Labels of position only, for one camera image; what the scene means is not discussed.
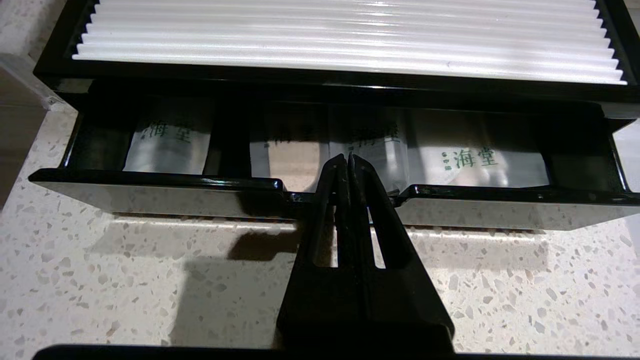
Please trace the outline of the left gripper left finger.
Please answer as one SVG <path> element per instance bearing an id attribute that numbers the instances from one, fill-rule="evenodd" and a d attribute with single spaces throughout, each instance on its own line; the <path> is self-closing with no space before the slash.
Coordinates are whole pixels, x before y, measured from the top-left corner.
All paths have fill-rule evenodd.
<path id="1" fill-rule="evenodd" d="M 364 224 L 357 208 L 354 155 L 340 154 L 320 173 L 286 285 L 276 327 L 287 350 L 363 351 L 366 348 Z M 328 216 L 337 235 L 337 267 L 316 262 Z"/>

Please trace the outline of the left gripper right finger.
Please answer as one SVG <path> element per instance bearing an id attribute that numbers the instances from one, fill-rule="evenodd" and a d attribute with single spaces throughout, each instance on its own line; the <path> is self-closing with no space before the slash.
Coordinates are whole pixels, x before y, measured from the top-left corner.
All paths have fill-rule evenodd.
<path id="1" fill-rule="evenodd" d="M 384 351 L 451 351 L 455 327 L 377 171 L 349 157 L 359 316 Z"/>

